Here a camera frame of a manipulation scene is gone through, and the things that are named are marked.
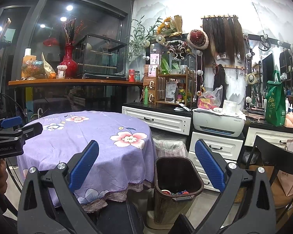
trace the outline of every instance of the printer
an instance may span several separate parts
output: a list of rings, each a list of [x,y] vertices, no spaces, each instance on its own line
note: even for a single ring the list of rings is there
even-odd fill
[[[212,110],[193,109],[194,128],[202,132],[238,137],[243,130],[244,121],[244,114],[233,117]]]

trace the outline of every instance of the metal screw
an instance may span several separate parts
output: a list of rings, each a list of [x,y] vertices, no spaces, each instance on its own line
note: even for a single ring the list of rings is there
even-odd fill
[[[36,171],[36,167],[31,167],[30,169],[29,169],[29,172],[30,173],[34,173]]]
[[[229,166],[230,169],[237,168],[237,165],[235,163],[229,163],[228,166]]]
[[[57,168],[59,169],[59,170],[62,170],[62,169],[64,169],[66,167],[66,164],[65,163],[59,163],[58,165],[57,165]]]
[[[260,172],[260,173],[264,173],[265,172],[265,169],[263,167],[258,167],[257,170]]]

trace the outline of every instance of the purple tablecloth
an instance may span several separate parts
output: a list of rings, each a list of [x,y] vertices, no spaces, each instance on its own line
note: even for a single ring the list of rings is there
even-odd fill
[[[106,199],[124,201],[128,189],[141,191],[143,184],[151,186],[156,152],[151,130],[141,120],[120,113],[83,111],[54,114],[35,122],[43,125],[42,134],[27,140],[24,154],[17,157],[23,179],[30,167],[53,169],[95,140],[99,156],[81,189],[74,192],[86,212],[103,208]],[[50,195],[59,206],[54,189]]]

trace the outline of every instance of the trash can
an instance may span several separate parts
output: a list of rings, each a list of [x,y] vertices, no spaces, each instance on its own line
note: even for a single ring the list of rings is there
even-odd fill
[[[184,157],[158,158],[154,180],[154,220],[160,224],[173,224],[181,213],[186,214],[204,188],[192,161]],[[162,190],[171,193],[187,190],[189,193],[169,195]]]

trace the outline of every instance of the red canister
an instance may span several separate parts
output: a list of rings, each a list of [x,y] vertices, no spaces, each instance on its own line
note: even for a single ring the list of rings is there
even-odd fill
[[[133,68],[129,69],[128,81],[129,82],[134,82],[135,81],[135,70]]]

